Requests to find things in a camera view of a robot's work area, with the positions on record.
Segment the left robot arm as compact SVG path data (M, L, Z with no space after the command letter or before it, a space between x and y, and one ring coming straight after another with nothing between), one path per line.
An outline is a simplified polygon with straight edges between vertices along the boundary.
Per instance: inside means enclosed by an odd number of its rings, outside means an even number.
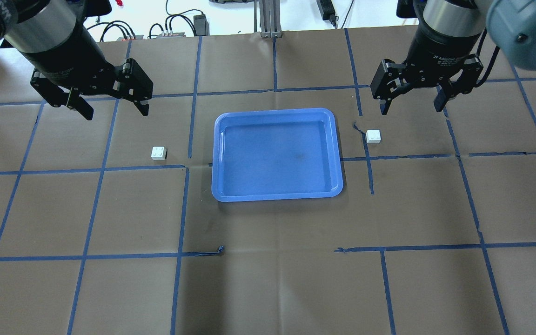
M47 104L92 120L85 97L108 95L147 116L153 81L135 59L109 63L83 21L66 0L0 0L0 40L32 64L30 85Z

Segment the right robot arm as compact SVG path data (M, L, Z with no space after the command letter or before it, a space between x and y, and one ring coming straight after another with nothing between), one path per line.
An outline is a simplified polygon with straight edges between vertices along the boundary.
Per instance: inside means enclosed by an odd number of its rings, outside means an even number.
M399 95L434 87L441 112L487 80L500 51L536 71L536 0L400 0L396 15L419 23L406 59L383 59L370 83L383 115Z

